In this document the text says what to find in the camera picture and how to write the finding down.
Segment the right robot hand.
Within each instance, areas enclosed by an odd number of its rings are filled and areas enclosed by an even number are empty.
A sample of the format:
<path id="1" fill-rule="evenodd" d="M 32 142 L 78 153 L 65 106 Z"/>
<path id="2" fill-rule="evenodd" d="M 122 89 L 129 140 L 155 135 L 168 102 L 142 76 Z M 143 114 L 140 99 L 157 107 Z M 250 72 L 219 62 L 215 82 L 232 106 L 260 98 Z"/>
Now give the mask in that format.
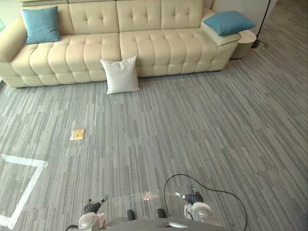
<path id="1" fill-rule="evenodd" d="M 190 187 L 190 190 L 191 190 L 191 192 L 189 194 L 186 194 L 186 195 L 179 193 L 179 192 L 175 192 L 175 196 L 184 199 L 186 202 L 188 202 L 191 205 L 193 205 L 194 203 L 197 203 L 197 202 L 201 202 L 201 203 L 204 202 L 202 195 L 200 194 L 199 191 L 196 190 L 195 185 L 192 185 Z"/>

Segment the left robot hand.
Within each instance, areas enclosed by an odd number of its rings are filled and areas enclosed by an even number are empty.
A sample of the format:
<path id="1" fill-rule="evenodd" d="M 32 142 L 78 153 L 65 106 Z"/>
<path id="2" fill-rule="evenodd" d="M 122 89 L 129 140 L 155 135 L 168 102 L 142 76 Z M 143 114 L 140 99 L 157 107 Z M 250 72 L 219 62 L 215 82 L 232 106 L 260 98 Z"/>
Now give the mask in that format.
<path id="1" fill-rule="evenodd" d="M 95 202 L 95 203 L 92 202 L 92 199 L 90 198 L 88 200 L 88 202 L 83 205 L 82 214 L 85 215 L 85 214 L 90 213 L 90 212 L 94 212 L 95 214 L 97 214 L 97 212 L 101 208 L 102 204 L 104 202 L 106 202 L 108 200 L 108 198 L 109 198 L 109 196 L 105 195 L 105 196 L 103 196 L 103 198 L 100 201 Z"/>

